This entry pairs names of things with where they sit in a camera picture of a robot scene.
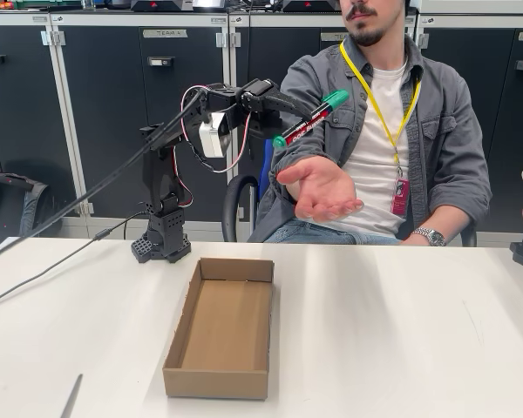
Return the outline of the person's right hand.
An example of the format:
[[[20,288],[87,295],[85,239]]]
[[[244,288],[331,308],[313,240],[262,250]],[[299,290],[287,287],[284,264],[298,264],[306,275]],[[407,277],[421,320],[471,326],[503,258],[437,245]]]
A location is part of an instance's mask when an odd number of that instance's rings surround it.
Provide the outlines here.
[[[363,208],[352,178],[325,157],[300,159],[279,171],[276,179],[286,186],[295,201],[295,216],[298,219],[324,223]]]

